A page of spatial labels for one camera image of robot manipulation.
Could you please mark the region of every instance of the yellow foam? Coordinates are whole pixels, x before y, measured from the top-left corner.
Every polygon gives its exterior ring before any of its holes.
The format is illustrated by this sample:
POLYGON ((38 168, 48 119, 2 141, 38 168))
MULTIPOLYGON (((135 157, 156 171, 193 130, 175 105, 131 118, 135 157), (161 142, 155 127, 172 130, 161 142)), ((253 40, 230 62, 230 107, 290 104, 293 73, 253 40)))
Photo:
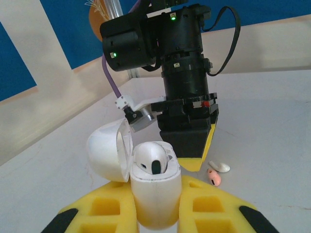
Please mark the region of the yellow foam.
POLYGON ((130 183, 110 182, 63 208, 78 213, 66 233, 139 233, 130 183))
POLYGON ((215 133, 216 124, 211 125, 211 129, 209 131, 202 158, 178 158, 178 163, 188 171, 199 171, 201 169, 202 163, 205 161, 207 157, 207 153, 212 142, 214 133, 215 133))
POLYGON ((256 233, 239 211, 252 204, 189 176, 182 187, 178 233, 256 233))

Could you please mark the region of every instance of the pink object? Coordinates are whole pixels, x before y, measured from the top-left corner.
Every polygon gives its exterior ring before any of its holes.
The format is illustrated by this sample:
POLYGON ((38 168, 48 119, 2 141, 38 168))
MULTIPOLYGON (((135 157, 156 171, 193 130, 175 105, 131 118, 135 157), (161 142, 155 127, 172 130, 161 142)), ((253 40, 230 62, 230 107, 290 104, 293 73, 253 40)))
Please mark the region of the pink object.
POLYGON ((220 175, 218 175, 218 173, 215 170, 209 168, 207 170, 207 174, 212 185, 216 187, 220 185, 222 178, 220 177, 220 175))

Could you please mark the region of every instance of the white table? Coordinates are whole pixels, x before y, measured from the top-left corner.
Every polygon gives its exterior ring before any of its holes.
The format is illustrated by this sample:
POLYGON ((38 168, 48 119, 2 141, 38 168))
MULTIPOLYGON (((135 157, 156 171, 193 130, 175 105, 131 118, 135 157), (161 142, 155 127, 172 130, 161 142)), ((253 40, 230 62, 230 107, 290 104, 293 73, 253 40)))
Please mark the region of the white table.
MULTIPOLYGON (((220 188, 253 203, 281 233, 311 232, 310 77, 296 71, 209 79, 220 115, 207 161, 229 164, 220 188)), ((157 97, 163 81, 133 79, 121 91, 137 100, 157 97)), ((107 183, 90 169, 85 145, 95 129, 123 117, 114 101, 109 94, 0 167, 1 233, 41 232, 61 208, 107 183)), ((133 135, 134 145, 160 140, 158 133, 154 123, 133 135)), ((207 182, 207 167, 182 172, 207 182)))

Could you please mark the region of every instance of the earbud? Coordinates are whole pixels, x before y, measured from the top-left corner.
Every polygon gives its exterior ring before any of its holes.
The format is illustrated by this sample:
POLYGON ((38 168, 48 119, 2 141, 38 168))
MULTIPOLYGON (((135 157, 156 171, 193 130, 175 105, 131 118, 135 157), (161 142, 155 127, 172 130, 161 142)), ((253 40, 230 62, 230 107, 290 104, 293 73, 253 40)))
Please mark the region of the earbud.
POLYGON ((221 173, 226 173, 230 171, 230 167, 227 164, 224 163, 219 163, 219 165, 216 165, 213 161, 209 161, 208 163, 214 170, 221 172, 221 173))
POLYGON ((151 175, 164 173, 169 160, 165 149, 156 142, 145 142, 135 147, 134 162, 151 175))
POLYGON ((220 185, 222 178, 220 177, 220 175, 218 175, 218 173, 215 170, 209 168, 207 170, 207 174, 209 181, 211 182, 212 185, 216 187, 220 185))

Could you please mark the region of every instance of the open case lid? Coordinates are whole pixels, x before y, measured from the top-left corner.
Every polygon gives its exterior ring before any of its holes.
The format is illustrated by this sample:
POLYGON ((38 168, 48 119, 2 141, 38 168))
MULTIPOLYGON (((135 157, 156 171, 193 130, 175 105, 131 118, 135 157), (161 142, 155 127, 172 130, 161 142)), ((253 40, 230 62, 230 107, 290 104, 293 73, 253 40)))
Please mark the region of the open case lid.
POLYGON ((87 141, 89 161, 94 171, 111 181, 127 182, 133 163, 133 141, 127 119, 104 125, 87 141))

